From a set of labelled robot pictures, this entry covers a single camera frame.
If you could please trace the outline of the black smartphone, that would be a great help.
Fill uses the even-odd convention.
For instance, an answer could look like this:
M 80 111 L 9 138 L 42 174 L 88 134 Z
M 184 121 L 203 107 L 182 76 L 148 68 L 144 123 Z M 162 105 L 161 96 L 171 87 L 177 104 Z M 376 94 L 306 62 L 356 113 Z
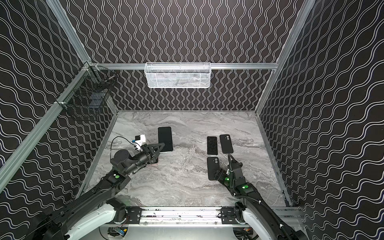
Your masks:
M 165 146 L 161 150 L 162 153 L 172 152 L 174 150 L 171 127 L 158 128 L 158 142 L 165 144 Z
M 159 157 L 153 157 L 152 164 L 156 164 L 159 161 Z

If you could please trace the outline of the black phone case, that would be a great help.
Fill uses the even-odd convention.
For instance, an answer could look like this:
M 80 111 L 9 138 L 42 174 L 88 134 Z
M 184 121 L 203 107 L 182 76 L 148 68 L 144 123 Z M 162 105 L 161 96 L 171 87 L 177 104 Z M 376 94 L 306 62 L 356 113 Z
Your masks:
M 222 148 L 223 154 L 233 154 L 234 153 L 232 139 L 231 139 L 230 135 L 228 135 L 228 134 L 220 135 L 220 143 L 221 143 L 221 148 Z

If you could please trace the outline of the black phone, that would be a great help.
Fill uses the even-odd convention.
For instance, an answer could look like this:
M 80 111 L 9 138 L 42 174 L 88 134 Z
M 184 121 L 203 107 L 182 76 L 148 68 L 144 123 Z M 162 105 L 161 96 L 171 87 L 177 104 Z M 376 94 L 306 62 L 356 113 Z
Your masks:
M 218 139 L 217 137 L 207 137 L 207 154 L 217 156 L 218 155 Z

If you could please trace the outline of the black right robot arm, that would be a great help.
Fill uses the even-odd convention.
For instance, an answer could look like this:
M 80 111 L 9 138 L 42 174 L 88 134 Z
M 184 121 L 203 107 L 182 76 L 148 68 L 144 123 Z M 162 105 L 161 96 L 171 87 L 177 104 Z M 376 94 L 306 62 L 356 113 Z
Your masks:
M 229 159 L 228 169 L 214 167 L 209 172 L 213 179 L 225 186 L 235 204 L 235 219 L 248 224 L 261 240 L 307 240 L 302 230 L 295 230 L 284 222 L 262 198 L 257 188 L 243 175 L 242 163 Z

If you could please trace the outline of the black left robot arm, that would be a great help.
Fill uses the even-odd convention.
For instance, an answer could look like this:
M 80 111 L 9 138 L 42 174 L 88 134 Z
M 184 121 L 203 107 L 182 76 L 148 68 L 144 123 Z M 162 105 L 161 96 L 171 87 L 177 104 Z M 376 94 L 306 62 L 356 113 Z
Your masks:
M 88 192 L 51 214 L 32 218 L 25 240 L 79 240 L 98 227 L 129 221 L 126 205 L 115 198 L 130 182 L 130 174 L 158 162 L 164 143 L 144 144 L 132 156 L 119 150 L 110 160 L 113 168 Z

